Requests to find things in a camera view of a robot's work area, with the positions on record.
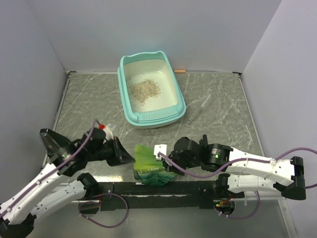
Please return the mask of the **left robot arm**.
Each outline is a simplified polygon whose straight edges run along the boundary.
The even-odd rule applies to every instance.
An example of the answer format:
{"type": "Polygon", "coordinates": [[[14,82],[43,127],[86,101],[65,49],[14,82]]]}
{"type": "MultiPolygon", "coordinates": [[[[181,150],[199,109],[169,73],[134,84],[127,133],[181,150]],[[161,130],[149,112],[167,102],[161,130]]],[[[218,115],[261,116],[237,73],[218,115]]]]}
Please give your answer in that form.
{"type": "Polygon", "coordinates": [[[50,161],[20,192],[0,205],[2,238],[25,238],[35,222],[66,204],[96,197],[99,184],[90,173],[82,173],[65,188],[56,189],[89,162],[106,161],[113,167],[135,161],[104,126],[94,127],[73,141],[45,128],[41,129],[40,137],[50,161]]]}

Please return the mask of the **clear plastic scoop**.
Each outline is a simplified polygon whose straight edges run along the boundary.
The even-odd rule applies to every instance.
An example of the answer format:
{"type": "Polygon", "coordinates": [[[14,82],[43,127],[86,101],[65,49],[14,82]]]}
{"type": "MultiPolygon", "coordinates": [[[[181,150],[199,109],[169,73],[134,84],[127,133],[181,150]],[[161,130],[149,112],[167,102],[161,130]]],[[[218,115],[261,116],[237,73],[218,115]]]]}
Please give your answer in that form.
{"type": "Polygon", "coordinates": [[[199,113],[205,109],[211,101],[211,94],[205,94],[199,101],[199,104],[195,107],[193,113],[189,116],[187,123],[191,124],[199,115],[199,113]]]}

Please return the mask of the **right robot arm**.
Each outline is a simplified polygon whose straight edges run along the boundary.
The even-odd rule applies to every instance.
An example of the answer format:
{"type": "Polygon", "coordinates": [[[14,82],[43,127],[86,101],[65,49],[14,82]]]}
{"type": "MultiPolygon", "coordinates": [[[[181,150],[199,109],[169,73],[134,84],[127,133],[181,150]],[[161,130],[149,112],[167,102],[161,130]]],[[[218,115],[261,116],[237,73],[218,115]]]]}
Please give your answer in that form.
{"type": "Polygon", "coordinates": [[[172,152],[167,145],[155,145],[154,156],[168,172],[207,179],[216,176],[217,194],[247,191],[279,192],[292,200],[306,199],[304,162],[301,157],[273,159],[243,152],[236,148],[208,142],[203,135],[199,142],[180,138],[172,152]]]}

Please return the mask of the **green litter bag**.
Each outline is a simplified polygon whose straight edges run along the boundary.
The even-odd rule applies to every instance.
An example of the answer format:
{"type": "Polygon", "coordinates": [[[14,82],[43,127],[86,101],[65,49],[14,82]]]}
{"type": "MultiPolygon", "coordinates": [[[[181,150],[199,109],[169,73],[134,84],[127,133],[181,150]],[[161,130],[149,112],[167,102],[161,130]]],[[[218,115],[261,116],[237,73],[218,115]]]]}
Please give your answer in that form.
{"type": "Polygon", "coordinates": [[[134,179],[144,185],[164,186],[177,177],[177,174],[167,172],[162,162],[156,160],[153,148],[137,144],[134,159],[134,179]]]}

